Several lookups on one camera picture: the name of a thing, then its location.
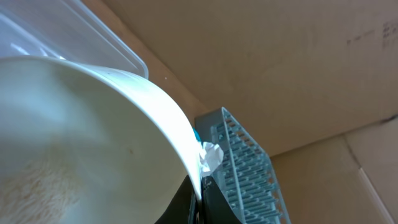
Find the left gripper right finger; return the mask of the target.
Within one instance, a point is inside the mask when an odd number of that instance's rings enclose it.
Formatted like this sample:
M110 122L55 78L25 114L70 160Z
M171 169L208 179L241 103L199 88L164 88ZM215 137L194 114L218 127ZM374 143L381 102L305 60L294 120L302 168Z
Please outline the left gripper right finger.
M206 224L242 224L232 211L218 184L207 176L201 180L202 215Z

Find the white bowl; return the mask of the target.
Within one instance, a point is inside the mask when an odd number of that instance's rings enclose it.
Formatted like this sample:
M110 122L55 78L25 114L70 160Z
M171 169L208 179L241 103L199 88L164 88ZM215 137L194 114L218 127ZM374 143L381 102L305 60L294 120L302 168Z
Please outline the white bowl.
M178 104L129 72L49 57L1 60L1 183L51 148L83 188L60 223L154 223L189 176L199 143Z

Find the rice and peanut shells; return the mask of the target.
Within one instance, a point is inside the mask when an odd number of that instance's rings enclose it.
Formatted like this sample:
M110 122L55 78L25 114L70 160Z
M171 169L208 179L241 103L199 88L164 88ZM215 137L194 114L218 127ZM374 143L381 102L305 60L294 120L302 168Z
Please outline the rice and peanut shells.
M51 148L1 183L1 223L60 223L82 188L70 156Z

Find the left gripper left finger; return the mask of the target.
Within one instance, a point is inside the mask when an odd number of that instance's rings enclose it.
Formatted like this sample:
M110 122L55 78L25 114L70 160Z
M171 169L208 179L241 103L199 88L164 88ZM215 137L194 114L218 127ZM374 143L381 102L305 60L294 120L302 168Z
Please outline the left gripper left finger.
M195 224L196 208L196 195L189 176L186 176L169 206L155 224Z

